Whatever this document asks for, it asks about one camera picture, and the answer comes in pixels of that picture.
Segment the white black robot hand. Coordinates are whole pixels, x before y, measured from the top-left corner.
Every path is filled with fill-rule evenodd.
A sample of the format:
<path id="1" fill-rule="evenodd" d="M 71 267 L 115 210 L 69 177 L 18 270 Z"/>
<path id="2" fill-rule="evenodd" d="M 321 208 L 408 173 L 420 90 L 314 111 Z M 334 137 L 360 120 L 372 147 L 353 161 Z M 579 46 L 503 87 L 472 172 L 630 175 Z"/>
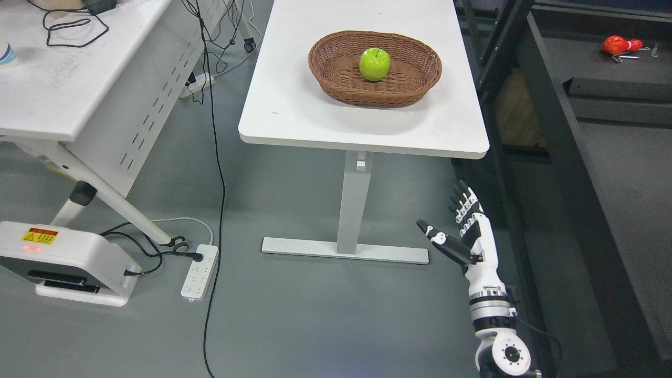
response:
<path id="1" fill-rule="evenodd" d="M 454 216 L 460 237 L 447 235 L 424 220 L 417 226 L 432 245 L 455 261 L 469 282 L 470 299 L 482 297 L 507 298 L 506 285 L 497 273 L 499 261 L 494 231 L 481 202 L 464 181 L 454 186 L 449 211 Z"/>

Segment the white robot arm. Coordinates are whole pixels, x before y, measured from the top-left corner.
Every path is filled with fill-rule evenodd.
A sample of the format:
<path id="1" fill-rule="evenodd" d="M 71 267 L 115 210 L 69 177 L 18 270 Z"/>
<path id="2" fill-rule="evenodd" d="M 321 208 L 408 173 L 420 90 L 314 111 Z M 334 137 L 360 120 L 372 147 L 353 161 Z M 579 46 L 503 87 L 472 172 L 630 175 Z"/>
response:
<path id="1" fill-rule="evenodd" d="M 506 290 L 486 286 L 470 295 L 475 335 L 480 340 L 475 364 L 480 377 L 543 377 L 531 366 L 531 353 L 515 329 L 518 312 Z"/>

